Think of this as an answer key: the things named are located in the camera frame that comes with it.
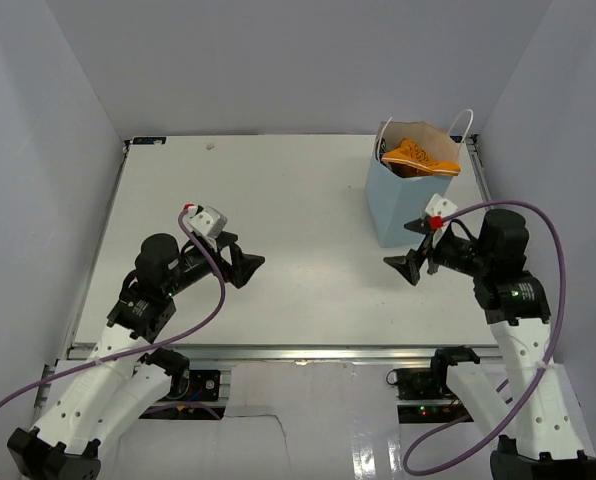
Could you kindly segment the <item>orange potato chips bag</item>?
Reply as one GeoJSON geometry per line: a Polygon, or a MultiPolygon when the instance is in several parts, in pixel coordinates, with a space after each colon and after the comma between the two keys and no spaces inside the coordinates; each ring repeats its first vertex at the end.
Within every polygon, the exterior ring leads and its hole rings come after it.
{"type": "Polygon", "coordinates": [[[455,177],[461,173],[458,163],[438,161],[410,139],[404,139],[397,148],[384,152],[380,160],[392,173],[400,178],[455,177]]]}

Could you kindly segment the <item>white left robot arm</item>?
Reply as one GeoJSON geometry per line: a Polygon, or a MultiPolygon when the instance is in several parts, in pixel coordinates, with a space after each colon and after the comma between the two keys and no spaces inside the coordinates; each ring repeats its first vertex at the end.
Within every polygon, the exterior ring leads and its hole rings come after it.
{"type": "Polygon", "coordinates": [[[183,398],[189,359],[157,343],[173,317],[175,295],[210,274],[245,286],[264,264],[229,232],[216,241],[193,233],[184,245],[166,233],[142,242],[117,303],[89,357],[56,403],[7,448],[28,479],[94,479],[110,445],[154,403],[183,398]]]}

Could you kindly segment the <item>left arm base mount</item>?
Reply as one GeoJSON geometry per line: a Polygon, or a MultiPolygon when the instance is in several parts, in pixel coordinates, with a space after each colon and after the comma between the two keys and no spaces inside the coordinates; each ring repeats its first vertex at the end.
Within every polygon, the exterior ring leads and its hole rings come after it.
{"type": "Polygon", "coordinates": [[[169,391],[159,401],[217,401],[220,385],[219,370],[190,370],[188,373],[174,374],[169,391]]]}

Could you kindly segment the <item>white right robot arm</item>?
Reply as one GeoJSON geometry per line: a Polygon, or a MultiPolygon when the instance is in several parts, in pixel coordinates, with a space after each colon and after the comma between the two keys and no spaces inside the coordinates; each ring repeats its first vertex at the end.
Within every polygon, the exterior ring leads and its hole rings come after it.
{"type": "Polygon", "coordinates": [[[406,229],[423,234],[420,246],[385,258],[411,285],[423,266],[472,278],[474,296],[499,347],[511,399],[505,401],[468,347],[438,349],[429,384],[439,397],[457,397],[484,438],[458,457],[414,469],[410,451],[402,460],[411,476],[449,470],[488,445],[495,479],[596,479],[596,457],[586,453],[567,409],[553,360],[564,312],[552,314],[541,282],[525,268],[529,232],[512,202],[483,204],[478,235],[457,236],[460,211],[448,201],[433,202],[406,229]]]}

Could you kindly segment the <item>light blue paper bag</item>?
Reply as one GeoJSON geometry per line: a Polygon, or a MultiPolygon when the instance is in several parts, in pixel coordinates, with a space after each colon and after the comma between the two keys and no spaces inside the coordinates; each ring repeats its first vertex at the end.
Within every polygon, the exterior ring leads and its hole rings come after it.
{"type": "Polygon", "coordinates": [[[417,218],[434,194],[441,196],[474,183],[473,168],[467,159],[467,139],[471,133],[474,112],[464,109],[447,129],[425,121],[403,122],[389,119],[380,124],[370,154],[365,183],[365,196],[380,246],[413,245],[420,234],[404,229],[404,224],[417,218]],[[455,177],[422,176],[400,178],[380,160],[384,152],[410,139],[438,161],[459,164],[455,177]]]}

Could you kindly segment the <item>black label sticker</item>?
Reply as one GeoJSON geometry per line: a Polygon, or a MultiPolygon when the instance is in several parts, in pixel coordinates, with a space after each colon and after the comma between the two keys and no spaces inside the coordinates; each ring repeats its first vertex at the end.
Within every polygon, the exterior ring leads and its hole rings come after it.
{"type": "Polygon", "coordinates": [[[167,141],[165,136],[138,136],[131,141],[132,145],[164,145],[167,141]]]}

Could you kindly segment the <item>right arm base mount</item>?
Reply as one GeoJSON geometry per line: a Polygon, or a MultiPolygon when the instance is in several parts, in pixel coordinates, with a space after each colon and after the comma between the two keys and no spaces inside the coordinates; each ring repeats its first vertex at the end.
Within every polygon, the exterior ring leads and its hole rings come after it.
{"type": "Polygon", "coordinates": [[[429,368],[398,368],[389,371],[387,384],[397,389],[397,398],[408,400],[454,400],[456,396],[436,381],[429,368]]]}

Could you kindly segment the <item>white front cardboard panel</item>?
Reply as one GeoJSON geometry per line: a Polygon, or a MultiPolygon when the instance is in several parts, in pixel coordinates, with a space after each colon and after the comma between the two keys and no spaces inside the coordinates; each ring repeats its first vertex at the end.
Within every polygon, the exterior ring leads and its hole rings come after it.
{"type": "MultiPolygon", "coordinates": [[[[395,403],[367,368],[243,364],[233,374],[224,423],[199,432],[183,421],[143,414],[168,388],[157,366],[102,385],[83,369],[34,433],[62,454],[86,461],[81,479],[387,479],[412,475],[400,444],[395,403]]],[[[511,365],[511,400],[481,365],[460,362],[445,380],[482,432],[482,446],[504,467],[500,479],[526,478],[549,463],[562,479],[588,458],[555,364],[511,365]]]]}

